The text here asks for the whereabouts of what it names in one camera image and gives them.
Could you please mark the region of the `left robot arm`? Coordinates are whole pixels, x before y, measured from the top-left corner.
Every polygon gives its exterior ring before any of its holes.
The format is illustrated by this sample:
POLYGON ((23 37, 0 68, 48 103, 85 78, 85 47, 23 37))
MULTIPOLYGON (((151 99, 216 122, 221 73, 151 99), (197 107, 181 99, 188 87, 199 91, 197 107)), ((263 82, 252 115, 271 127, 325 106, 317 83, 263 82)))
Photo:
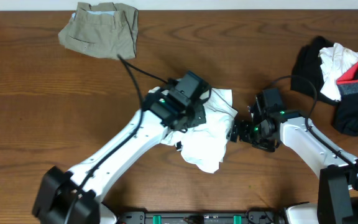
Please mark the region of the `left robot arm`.
POLYGON ((100 150, 64 172, 54 166, 42 178, 32 214, 40 223, 116 223, 103 204, 110 188, 133 163, 172 131, 206 122, 209 95, 183 91, 146 95, 129 123, 100 150))

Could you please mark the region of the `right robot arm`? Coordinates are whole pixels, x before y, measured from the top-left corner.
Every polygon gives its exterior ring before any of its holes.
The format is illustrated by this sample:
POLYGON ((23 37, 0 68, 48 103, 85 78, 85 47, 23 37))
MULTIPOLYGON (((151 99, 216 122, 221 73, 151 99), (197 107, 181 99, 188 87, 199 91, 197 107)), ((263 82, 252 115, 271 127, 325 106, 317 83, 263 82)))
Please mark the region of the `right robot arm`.
POLYGON ((318 201, 284 208, 268 223, 358 223, 358 157, 344 151, 296 110, 253 111, 236 120, 228 135, 266 152, 293 150, 319 179, 318 201))

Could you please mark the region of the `white t-shirt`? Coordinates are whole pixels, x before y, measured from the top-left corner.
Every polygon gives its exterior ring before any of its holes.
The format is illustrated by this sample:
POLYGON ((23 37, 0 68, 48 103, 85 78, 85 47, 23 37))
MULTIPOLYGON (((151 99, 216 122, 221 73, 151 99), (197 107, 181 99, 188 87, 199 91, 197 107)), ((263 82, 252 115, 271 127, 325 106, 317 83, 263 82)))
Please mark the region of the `white t-shirt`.
POLYGON ((182 158, 210 174, 219 169, 226 153, 226 144, 237 111, 232 107, 232 90, 212 88, 211 93, 200 97, 208 99, 204 104, 206 122, 186 133, 169 132, 161 143, 178 146, 182 158))

